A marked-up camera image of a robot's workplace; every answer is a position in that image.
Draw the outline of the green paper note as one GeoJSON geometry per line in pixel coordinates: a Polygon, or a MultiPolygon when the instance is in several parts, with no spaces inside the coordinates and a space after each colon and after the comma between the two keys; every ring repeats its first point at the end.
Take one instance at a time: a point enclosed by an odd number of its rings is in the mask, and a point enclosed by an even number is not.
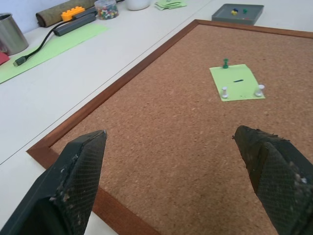
{"type": "Polygon", "coordinates": [[[227,69],[213,67],[209,70],[221,101],[226,102],[265,98],[265,95],[262,97],[255,96],[254,93],[258,89],[259,83],[247,65],[232,65],[227,69]],[[227,87],[228,98],[222,98],[222,87],[227,87]]]}

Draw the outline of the steel cup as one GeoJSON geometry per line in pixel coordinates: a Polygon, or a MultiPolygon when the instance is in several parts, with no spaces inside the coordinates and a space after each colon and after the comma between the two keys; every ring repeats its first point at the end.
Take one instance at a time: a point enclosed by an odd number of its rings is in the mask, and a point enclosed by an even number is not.
{"type": "Polygon", "coordinates": [[[29,44],[11,13],[0,14],[0,51],[8,56],[17,54],[29,44]]]}

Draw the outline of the large green paper sheet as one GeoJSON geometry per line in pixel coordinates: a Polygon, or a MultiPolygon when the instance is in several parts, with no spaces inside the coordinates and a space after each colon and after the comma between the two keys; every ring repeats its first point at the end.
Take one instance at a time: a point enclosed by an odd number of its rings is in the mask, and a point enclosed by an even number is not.
{"type": "Polygon", "coordinates": [[[52,36],[38,53],[23,64],[17,67],[13,65],[21,57],[17,55],[0,65],[0,84],[107,30],[108,28],[103,25],[90,23],[64,36],[52,36]]]}

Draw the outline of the stack of green notes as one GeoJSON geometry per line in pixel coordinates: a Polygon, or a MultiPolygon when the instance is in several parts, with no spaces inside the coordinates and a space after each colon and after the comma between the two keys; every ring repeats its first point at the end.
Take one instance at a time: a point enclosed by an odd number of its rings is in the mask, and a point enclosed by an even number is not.
{"type": "Polygon", "coordinates": [[[154,6],[158,10],[165,10],[186,7],[187,4],[184,0],[158,0],[155,2],[154,6]]]}

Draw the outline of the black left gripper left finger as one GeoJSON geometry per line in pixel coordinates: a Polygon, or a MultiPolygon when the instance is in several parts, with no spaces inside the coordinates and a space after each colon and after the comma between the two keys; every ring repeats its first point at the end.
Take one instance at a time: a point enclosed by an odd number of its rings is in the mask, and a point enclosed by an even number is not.
{"type": "Polygon", "coordinates": [[[31,186],[0,235],[84,235],[98,191],[107,133],[70,141],[31,186]]]}

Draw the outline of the grey plastic tray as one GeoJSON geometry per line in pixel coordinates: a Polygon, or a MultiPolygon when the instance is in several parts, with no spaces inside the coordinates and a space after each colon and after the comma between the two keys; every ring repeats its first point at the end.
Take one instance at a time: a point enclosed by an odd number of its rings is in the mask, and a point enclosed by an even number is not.
{"type": "Polygon", "coordinates": [[[212,15],[211,20],[224,23],[255,25],[263,9],[263,5],[226,3],[212,15]],[[236,16],[231,14],[234,8],[239,10],[236,16]]]}

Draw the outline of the cork board with wooden frame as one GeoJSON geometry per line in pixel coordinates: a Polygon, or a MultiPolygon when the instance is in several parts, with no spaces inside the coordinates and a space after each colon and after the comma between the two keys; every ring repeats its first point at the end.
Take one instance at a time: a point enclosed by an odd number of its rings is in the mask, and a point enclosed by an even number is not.
{"type": "Polygon", "coordinates": [[[194,20],[28,150],[44,168],[104,129],[93,211],[119,235],[279,235],[233,136],[289,140],[313,164],[313,32],[194,20]],[[221,101],[210,68],[245,64],[264,99],[221,101]]]}

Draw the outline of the white bowl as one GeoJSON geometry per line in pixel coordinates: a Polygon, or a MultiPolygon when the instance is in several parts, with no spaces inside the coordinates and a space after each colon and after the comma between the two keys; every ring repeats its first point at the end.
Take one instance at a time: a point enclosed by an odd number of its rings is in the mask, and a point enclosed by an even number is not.
{"type": "Polygon", "coordinates": [[[150,6],[152,0],[125,0],[128,10],[137,11],[143,10],[150,6]]]}

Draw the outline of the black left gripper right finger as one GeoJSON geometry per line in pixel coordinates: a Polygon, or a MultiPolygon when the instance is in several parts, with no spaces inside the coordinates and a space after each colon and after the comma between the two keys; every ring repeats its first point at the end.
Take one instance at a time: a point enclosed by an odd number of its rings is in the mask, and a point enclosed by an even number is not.
{"type": "Polygon", "coordinates": [[[233,139],[279,235],[313,235],[313,164],[287,139],[244,125],[233,139]]]}

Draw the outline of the jar of coloured pins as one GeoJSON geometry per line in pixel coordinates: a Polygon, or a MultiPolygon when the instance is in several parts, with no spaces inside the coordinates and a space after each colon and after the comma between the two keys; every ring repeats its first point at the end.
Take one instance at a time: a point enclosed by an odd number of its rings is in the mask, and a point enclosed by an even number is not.
{"type": "Polygon", "coordinates": [[[94,7],[100,20],[110,20],[119,16],[116,0],[97,0],[94,7]]]}

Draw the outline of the yellow toy brick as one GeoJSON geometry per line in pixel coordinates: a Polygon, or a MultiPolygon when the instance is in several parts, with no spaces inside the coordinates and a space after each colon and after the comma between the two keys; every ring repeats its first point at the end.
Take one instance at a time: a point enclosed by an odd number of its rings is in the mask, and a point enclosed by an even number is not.
{"type": "Polygon", "coordinates": [[[81,6],[76,6],[70,10],[67,10],[61,14],[61,18],[64,22],[70,21],[74,15],[82,13],[85,11],[85,8],[81,6]]]}

